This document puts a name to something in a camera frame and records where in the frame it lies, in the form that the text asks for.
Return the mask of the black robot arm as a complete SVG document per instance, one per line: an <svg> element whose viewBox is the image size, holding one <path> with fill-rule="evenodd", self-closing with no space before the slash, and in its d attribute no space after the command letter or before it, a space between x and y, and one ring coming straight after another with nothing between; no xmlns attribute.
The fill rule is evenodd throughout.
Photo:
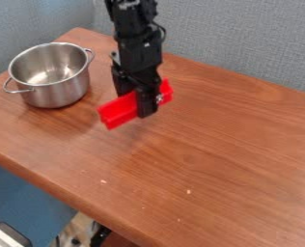
<svg viewBox="0 0 305 247"><path fill-rule="evenodd" d="M166 28L156 22L157 0L105 0L114 23L112 74L118 96L136 95L137 115L146 118L158 111L162 77L158 67L164 63Z"/></svg>

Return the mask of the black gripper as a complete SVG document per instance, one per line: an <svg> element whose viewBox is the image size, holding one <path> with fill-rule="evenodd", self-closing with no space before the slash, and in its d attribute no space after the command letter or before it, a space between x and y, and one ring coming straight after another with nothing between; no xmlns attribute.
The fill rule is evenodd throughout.
<svg viewBox="0 0 305 247"><path fill-rule="evenodd" d="M114 38L118 43L118 51L112 53L116 91L124 96L136 89L137 115L144 119L160 108L164 39L161 35Z"/></svg>

